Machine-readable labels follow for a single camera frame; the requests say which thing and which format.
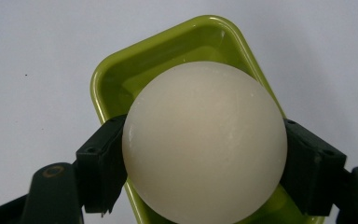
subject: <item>white table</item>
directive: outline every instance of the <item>white table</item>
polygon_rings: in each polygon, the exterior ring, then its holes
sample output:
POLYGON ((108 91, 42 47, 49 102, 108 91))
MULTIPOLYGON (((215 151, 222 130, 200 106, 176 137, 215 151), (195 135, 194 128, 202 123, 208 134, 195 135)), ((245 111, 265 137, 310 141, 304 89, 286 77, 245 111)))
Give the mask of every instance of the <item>white table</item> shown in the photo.
MULTIPOLYGON (((358 2, 7 1, 0 2, 0 204, 27 193, 39 168, 74 161, 98 129, 89 86, 103 58, 202 14, 233 21, 287 117, 347 154, 347 169, 358 166, 358 2)), ((135 223, 125 194, 112 215, 85 221, 135 223)))

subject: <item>green container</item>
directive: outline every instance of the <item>green container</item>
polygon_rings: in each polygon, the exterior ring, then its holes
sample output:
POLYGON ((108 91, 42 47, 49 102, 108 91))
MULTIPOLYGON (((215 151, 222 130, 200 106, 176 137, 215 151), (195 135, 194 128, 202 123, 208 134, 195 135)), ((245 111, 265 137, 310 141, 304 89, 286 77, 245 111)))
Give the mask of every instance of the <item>green container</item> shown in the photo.
MULTIPOLYGON (((178 64, 196 61, 239 68, 257 80, 279 106, 240 30, 224 18, 199 16, 116 52, 98 65, 90 90, 101 123, 127 114, 136 96, 154 77, 178 64)), ((172 223, 142 201, 129 179, 125 189, 138 223, 172 223)), ((279 186, 262 207, 239 223, 316 224, 323 221, 322 217, 301 215, 279 186)))

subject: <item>white surface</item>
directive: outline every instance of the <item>white surface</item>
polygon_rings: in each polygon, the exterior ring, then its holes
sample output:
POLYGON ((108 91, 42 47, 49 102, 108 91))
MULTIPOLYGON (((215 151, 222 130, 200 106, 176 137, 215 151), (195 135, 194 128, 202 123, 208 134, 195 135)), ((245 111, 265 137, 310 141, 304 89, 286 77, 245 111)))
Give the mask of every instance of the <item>white surface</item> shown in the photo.
MULTIPOLYGON (((358 166, 358 1, 0 2, 0 204, 99 127, 89 85, 104 57, 201 14, 237 24, 287 117, 358 166)), ((135 222, 124 194, 85 219, 135 222)))
POLYGON ((287 155, 282 114, 266 89, 211 62, 181 64, 149 82, 131 106, 122 145, 139 196, 186 224, 250 216, 278 186, 287 155))

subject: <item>green tray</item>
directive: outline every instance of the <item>green tray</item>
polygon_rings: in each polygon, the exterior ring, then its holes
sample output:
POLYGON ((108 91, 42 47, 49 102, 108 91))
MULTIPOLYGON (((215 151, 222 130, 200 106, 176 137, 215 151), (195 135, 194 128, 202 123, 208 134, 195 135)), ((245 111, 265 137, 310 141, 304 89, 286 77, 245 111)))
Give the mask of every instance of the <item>green tray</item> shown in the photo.
MULTIPOLYGON (((256 79, 279 106, 239 29, 221 17, 199 16, 116 52, 98 65, 90 91, 101 123, 127 114, 143 87, 163 71, 195 61, 226 63, 239 68, 256 79)), ((142 201, 129 179, 125 189, 138 223, 172 223, 142 201)), ((262 207, 239 223, 323 222, 322 217, 301 215, 279 186, 262 207)))

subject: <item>round white object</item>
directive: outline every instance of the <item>round white object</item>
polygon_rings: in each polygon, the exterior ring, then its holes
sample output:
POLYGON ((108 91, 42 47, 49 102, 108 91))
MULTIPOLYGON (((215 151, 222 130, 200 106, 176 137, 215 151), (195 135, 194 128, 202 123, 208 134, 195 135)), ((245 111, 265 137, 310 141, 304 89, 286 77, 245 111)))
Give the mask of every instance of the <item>round white object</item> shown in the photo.
POLYGON ((286 161, 280 110, 229 65, 185 63, 137 96, 123 157, 139 196, 176 223, 233 223, 273 193, 286 161))

